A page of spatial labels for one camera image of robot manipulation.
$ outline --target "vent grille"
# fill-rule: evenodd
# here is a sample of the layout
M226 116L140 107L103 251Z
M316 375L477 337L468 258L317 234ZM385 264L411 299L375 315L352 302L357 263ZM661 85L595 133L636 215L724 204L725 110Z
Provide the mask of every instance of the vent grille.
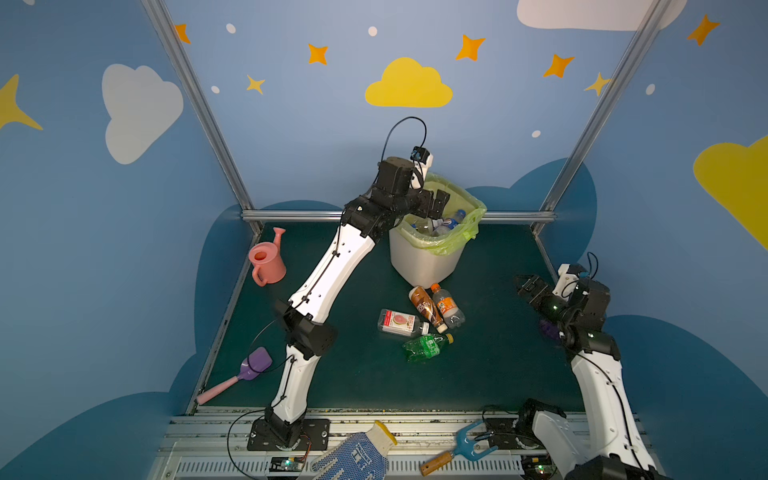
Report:
M430 477L464 477L464 478L508 478L510 475L522 475L523 469L520 457L516 455L493 458L493 455L470 462L464 458L456 458L453 462L443 465L433 472ZM420 455L394 455L388 460L389 471L387 478L421 478L419 467L428 457ZM264 459L238 461L237 466L244 472L257 478L269 475L269 463ZM182 459L173 478L243 478L227 457L197 457Z
M237 466L240 470L246 473L260 474L266 473L266 462L237 462ZM226 460L187 460L179 463L179 467L176 469L177 477L199 477L199 476L214 476L219 473L237 473L240 472L232 465L232 462L227 458Z
M389 460L389 472L387 475L411 475L421 473L419 467L423 463L421 459L409 460ZM499 474L522 474L523 468L520 458L512 456L504 459L484 458L477 462L471 462L461 458L454 459L453 462L443 465L434 471L433 475L499 475Z

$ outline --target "trash bin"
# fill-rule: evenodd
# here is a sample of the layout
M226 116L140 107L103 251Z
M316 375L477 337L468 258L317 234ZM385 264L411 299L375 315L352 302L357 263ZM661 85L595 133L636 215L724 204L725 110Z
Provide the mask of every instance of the trash bin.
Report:
M424 188L451 194L443 211L444 217L450 217L457 210L467 213L463 222L442 237L417 232L411 227L418 220L414 215L406 215L400 225L389 231L392 266L412 286L429 287L453 273L464 246L477 235L478 223L488 209L467 190L432 172L427 173Z

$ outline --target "green plastic bag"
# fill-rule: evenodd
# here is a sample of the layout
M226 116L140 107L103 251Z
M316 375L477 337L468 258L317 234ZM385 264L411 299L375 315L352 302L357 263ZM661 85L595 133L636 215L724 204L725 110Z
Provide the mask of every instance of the green plastic bag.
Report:
M400 225L395 227L395 230L411 245L420 250L427 250L433 255L450 255L477 236L478 223L488 208L480 200L470 195L467 190L432 172L427 173L424 188L433 192L444 190L451 194L451 198L443 210L444 217L450 217L457 210L464 210L467 217L454 227L451 233L442 237L430 237L417 232L415 228L411 227L411 223L418 220L415 215L406 215Z

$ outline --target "white cloud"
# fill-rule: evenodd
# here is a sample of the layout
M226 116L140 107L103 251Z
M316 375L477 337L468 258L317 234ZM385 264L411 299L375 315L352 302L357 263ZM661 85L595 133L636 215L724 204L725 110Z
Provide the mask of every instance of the white cloud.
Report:
M107 149L120 164L135 162L181 116L184 98L154 70L114 64L104 70L101 94L112 120Z
M687 0L672 0L661 19L664 28L683 11ZM634 31L652 0L520 0L518 18L533 28Z

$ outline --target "blue garden fork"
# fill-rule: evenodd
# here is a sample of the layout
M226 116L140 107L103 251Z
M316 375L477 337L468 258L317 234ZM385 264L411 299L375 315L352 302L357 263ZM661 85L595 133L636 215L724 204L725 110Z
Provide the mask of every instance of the blue garden fork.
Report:
M480 453L475 452L475 444L477 442L480 442L481 440L487 440L488 437L491 436L491 434L483 433L481 435L474 437L473 439L470 439L467 436L467 434L474 427L479 426L482 423L484 422L481 420L479 422L475 422L459 430L458 433L456 434L456 450L454 450L453 452L445 452L441 454L439 457L435 457L429 462L426 462L424 465L421 466L422 475L426 477L427 475L434 472L435 470L442 467L443 465L447 465L448 463L451 463L451 460L453 460L453 457L457 455L463 455L464 458L466 458L467 460L472 460L473 462L477 462L480 458L483 458L487 454L495 450L498 450L497 446L493 446L488 450L484 450L483 452L480 452Z

